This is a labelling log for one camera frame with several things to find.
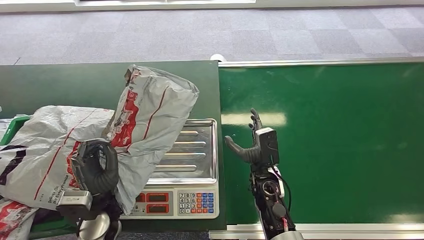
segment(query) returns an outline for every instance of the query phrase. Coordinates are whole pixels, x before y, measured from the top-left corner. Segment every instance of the white plastic bag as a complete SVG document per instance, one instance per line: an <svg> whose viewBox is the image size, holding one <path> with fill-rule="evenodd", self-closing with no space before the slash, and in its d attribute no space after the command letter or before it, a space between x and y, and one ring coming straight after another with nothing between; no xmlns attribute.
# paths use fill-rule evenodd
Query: white plastic bag
<svg viewBox="0 0 424 240"><path fill-rule="evenodd" d="M0 195L55 210L64 189L77 187L70 157L81 141L98 138L114 111L44 106L7 146L0 146Z"/></svg>
<svg viewBox="0 0 424 240"><path fill-rule="evenodd" d="M38 109L8 146L0 146L0 195L55 210L63 190L76 188L70 158L82 141L106 132L118 152L116 200L126 215L194 106L199 91L186 79L130 66L114 111L91 107ZM110 130L105 129L111 120Z"/></svg>
<svg viewBox="0 0 424 240"><path fill-rule="evenodd" d="M0 199L0 240L28 239L38 208Z"/></svg>
<svg viewBox="0 0 424 240"><path fill-rule="evenodd" d="M129 215L136 197L183 128L199 96L190 81L132 65L107 135L118 152L116 200Z"/></svg>

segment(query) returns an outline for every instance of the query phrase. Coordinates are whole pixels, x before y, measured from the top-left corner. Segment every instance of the white wall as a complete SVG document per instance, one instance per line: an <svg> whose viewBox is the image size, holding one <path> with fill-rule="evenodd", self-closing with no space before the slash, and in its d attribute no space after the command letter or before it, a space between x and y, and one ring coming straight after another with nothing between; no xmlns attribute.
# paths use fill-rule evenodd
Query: white wall
<svg viewBox="0 0 424 240"><path fill-rule="evenodd" d="M0 0L0 12L424 5L424 0Z"/></svg>

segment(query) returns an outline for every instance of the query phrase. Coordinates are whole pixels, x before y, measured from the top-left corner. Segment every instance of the scale keypad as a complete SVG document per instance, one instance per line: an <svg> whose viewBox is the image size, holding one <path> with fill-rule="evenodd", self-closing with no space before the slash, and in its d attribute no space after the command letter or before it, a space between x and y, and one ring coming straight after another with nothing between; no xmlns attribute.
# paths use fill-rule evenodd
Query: scale keypad
<svg viewBox="0 0 424 240"><path fill-rule="evenodd" d="M180 192L178 194L180 214L213 214L215 194L213 192Z"/></svg>

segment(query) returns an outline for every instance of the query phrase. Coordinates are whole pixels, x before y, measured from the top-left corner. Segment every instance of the digital scale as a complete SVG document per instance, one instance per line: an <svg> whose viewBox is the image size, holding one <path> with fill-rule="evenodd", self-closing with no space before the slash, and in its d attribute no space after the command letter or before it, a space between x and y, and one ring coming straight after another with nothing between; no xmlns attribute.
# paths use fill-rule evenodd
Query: digital scale
<svg viewBox="0 0 424 240"><path fill-rule="evenodd" d="M188 119L121 219L214 219L219 215L217 122Z"/></svg>

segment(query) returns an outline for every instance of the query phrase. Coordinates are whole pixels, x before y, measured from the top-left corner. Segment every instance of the black cable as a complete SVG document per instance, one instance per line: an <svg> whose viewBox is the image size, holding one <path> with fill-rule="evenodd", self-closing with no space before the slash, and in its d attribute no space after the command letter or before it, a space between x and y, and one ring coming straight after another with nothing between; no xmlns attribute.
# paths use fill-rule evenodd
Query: black cable
<svg viewBox="0 0 424 240"><path fill-rule="evenodd" d="M286 182L286 180L284 180L284 178L274 168L274 163L273 163L273 160L271 158L269 159L269 162L271 163L271 168L274 171L275 175L277 175L277 177L282 181L283 185L285 185L285 187L287 188L287 192L288 192L288 211L290 212L290 209L292 208L292 190L290 189L290 186Z"/></svg>

